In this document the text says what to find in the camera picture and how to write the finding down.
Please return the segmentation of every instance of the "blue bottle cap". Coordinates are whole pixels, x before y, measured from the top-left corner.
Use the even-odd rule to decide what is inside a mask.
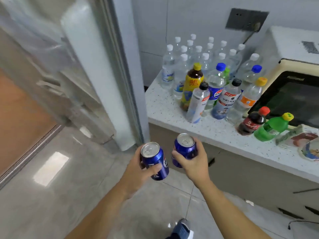
[[[216,69],[218,71],[224,71],[226,68],[226,65],[224,63],[218,63],[217,66],[216,66]]]
[[[261,71],[262,67],[260,65],[254,65],[253,68],[251,69],[252,72],[254,73],[259,73]]]

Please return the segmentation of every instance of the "power outlet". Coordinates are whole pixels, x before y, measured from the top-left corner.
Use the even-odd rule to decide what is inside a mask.
[[[268,14],[269,12],[232,8],[226,28],[255,31],[256,24],[260,23],[258,30],[256,30],[256,32],[259,32]]]

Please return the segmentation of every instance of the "white speckled countertop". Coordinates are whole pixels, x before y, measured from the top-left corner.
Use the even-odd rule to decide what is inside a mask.
[[[277,147],[274,141],[261,142],[252,135],[241,136],[231,124],[212,116],[202,117],[197,124],[186,121],[186,113],[179,108],[170,92],[161,88],[159,76],[160,73],[146,91],[150,123],[174,132],[186,132],[208,144],[319,183],[319,162],[302,159],[297,148],[289,151]]]

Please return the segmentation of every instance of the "tile floor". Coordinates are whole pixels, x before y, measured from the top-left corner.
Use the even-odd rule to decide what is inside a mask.
[[[69,160],[47,185],[34,174],[54,152]],[[64,238],[117,183],[134,153],[111,153],[73,128],[64,128],[0,191],[1,238]],[[298,239],[284,217],[225,193],[239,209],[273,239]],[[108,238],[163,239],[175,222],[186,217],[195,239],[222,239],[199,190],[184,175],[170,169],[162,182],[149,180],[128,200]],[[298,226],[303,239],[318,232]]]

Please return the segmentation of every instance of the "blue soda can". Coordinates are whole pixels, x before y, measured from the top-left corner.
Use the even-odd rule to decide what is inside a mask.
[[[158,174],[153,175],[152,179],[163,180],[167,177],[169,168],[167,166],[163,149],[161,149],[157,142],[149,142],[145,144],[141,149],[141,157],[146,168],[158,163],[162,164],[162,169],[158,172]]]
[[[174,141],[174,150],[183,155],[186,159],[193,159],[197,156],[197,149],[194,139],[187,133],[181,133]],[[172,156],[173,164],[181,168],[182,166]]]

